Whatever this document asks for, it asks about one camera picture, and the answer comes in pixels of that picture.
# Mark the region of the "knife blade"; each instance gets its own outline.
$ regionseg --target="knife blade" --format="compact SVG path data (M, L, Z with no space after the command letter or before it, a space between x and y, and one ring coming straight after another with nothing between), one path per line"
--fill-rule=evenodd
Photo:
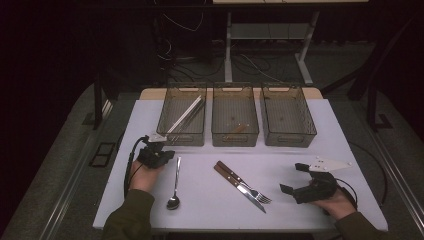
M262 210L262 212L266 213L265 208L262 206L262 204L252 196L249 190L247 190L243 185L240 185L239 181L237 181L233 176L231 176L231 174L229 174L219 165L215 165L214 169L218 173L220 173L225 179L227 179L231 183L231 185L236 187L247 199L249 199L250 202L252 202L260 210Z

